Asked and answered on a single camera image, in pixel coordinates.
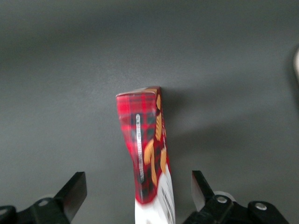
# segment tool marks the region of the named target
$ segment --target gray background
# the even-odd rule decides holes
[[[115,95],[160,85],[177,223],[191,170],[297,223],[298,1],[1,1],[0,203],[19,210],[85,171],[73,223],[134,223]]]

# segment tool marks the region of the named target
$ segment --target gold design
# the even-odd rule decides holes
[[[160,166],[161,166],[161,169],[162,169],[162,172],[164,174],[166,174],[166,148],[164,147],[162,150],[161,150],[161,161],[160,161]]]
[[[160,97],[160,95],[157,96],[156,104],[157,104],[157,108],[160,110],[161,109],[161,97]]]
[[[155,171],[155,151],[154,151],[154,140],[150,140],[144,149],[144,164],[148,165],[151,163],[151,179],[155,186],[157,186],[157,175]]]
[[[160,141],[162,135],[162,114],[160,113],[156,119],[156,139]]]

